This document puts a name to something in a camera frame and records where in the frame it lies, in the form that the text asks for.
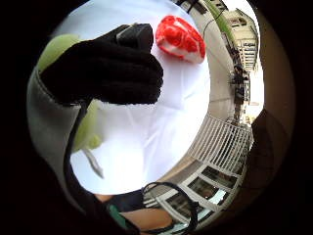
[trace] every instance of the white table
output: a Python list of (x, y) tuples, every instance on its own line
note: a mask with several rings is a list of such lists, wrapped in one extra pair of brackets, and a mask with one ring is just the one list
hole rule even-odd
[[(94, 0), (70, 13), (55, 30), (96, 38), (121, 24), (148, 23), (156, 32), (160, 20), (174, 15), (196, 27), (192, 18), (169, 0)], [(99, 177), (79, 151), (70, 162), (79, 183), (98, 194), (121, 194), (156, 181), (171, 170), (193, 143), (209, 102), (207, 59), (193, 65), (166, 55), (154, 44), (152, 54), (164, 70), (154, 105), (102, 104), (98, 130), (103, 144), (92, 150), (103, 169)]]

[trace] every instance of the gloved hand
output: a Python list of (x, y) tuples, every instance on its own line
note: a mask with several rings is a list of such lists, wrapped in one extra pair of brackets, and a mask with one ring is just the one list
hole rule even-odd
[(127, 43), (128, 37), (120, 36), (129, 27), (122, 25), (74, 44), (41, 73), (42, 82), (63, 103), (84, 100), (89, 104), (93, 98), (120, 105), (155, 103), (163, 70), (150, 53), (154, 36), (147, 25), (135, 24), (127, 30), (139, 43), (134, 37)]

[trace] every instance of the railing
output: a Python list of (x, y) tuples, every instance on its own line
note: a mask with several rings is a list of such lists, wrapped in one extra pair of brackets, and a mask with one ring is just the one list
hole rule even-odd
[(187, 154), (227, 175), (240, 175), (252, 140), (250, 129), (206, 115)]

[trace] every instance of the red and white object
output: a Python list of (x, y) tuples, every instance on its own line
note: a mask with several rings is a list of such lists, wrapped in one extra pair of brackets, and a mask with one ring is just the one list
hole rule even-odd
[(156, 45), (162, 51), (180, 59), (200, 64), (205, 56), (201, 35), (185, 20), (166, 16), (156, 29)]

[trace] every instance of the window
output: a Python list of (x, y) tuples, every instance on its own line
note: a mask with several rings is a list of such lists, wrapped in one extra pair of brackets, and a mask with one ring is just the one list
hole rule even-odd
[(246, 20), (243, 18), (239, 18), (239, 22), (241, 23), (242, 26), (246, 25)]
[(236, 177), (226, 175), (210, 166), (207, 166), (202, 174), (228, 188), (233, 188), (237, 180)]
[(193, 189), (197, 194), (209, 200), (218, 191), (218, 188), (210, 185), (201, 178), (196, 178), (188, 187)]
[(244, 46), (254, 46), (254, 47), (255, 47), (255, 43), (250, 43), (250, 42), (247, 43), (247, 42), (245, 42), (245, 43), (244, 43)]
[(181, 213), (184, 217), (190, 218), (191, 217), (191, 208), (184, 196), (180, 193), (175, 194), (171, 198), (167, 199), (166, 202), (173, 207), (176, 211)]
[(204, 211), (198, 214), (198, 223), (205, 221), (207, 218), (209, 218), (213, 214), (214, 214), (213, 211), (205, 209)]

